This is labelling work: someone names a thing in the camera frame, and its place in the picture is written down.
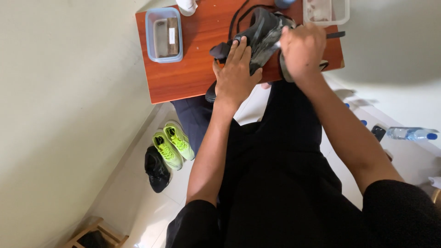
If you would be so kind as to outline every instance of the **neon green shoelace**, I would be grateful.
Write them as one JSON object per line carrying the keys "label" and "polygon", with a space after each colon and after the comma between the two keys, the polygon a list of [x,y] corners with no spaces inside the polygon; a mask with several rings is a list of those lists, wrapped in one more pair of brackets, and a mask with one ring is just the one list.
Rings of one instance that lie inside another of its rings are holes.
{"label": "neon green shoelace", "polygon": [[174,154],[170,150],[168,146],[165,144],[159,145],[159,153],[165,158],[165,159],[172,159]]}
{"label": "neon green shoelace", "polygon": [[172,136],[172,143],[179,149],[179,150],[184,150],[185,148],[187,148],[186,143],[184,143],[184,141],[182,141],[180,138],[178,138],[178,136],[173,135]]}

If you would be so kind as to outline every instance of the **smartphone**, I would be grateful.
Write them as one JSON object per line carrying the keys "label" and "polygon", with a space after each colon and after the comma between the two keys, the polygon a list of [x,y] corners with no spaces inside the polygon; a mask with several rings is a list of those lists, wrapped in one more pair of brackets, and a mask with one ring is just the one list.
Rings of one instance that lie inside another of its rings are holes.
{"label": "smartphone", "polygon": [[379,127],[377,125],[374,126],[374,128],[372,129],[371,132],[375,135],[375,137],[377,138],[378,142],[380,142],[383,139],[383,137],[385,136],[385,134],[386,134],[386,130],[384,130],[383,128],[381,128],[381,127]]}

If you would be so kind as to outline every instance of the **hand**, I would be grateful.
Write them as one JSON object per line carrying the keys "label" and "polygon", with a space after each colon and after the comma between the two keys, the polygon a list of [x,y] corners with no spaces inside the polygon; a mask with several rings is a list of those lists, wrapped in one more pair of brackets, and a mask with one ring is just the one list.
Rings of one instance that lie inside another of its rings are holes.
{"label": "hand", "polygon": [[326,31],[313,23],[296,29],[283,27],[280,46],[292,79],[299,84],[319,74],[319,65],[326,47]]}
{"label": "hand", "polygon": [[262,68],[250,76],[251,47],[247,46],[247,38],[242,36],[240,45],[233,41],[227,62],[220,68],[217,61],[213,62],[213,71],[217,78],[215,104],[223,109],[236,113],[262,79]]}

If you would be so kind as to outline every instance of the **blue bottle cap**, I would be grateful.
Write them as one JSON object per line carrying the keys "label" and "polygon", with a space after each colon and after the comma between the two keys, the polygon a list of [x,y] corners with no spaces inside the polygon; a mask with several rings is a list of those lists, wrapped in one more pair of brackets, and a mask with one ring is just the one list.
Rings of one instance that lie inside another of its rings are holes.
{"label": "blue bottle cap", "polygon": [[436,135],[434,133],[430,133],[427,135],[427,138],[431,139],[431,140],[435,140],[435,139],[438,139],[438,135]]}

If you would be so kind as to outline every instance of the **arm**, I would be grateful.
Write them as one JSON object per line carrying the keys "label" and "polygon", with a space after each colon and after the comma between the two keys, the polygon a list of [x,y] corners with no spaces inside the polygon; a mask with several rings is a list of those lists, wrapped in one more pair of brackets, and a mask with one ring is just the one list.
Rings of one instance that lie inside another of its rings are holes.
{"label": "arm", "polygon": [[362,194],[371,183],[403,181],[380,143],[329,88],[318,70],[326,46],[323,28],[308,23],[284,29],[280,39],[288,71],[314,106],[338,157],[349,169]]}
{"label": "arm", "polygon": [[240,105],[262,79],[262,69],[250,76],[251,47],[246,37],[235,41],[223,69],[213,63],[217,78],[216,101],[207,132],[191,169],[186,204],[205,200],[216,206],[225,169],[228,133],[231,120]]}

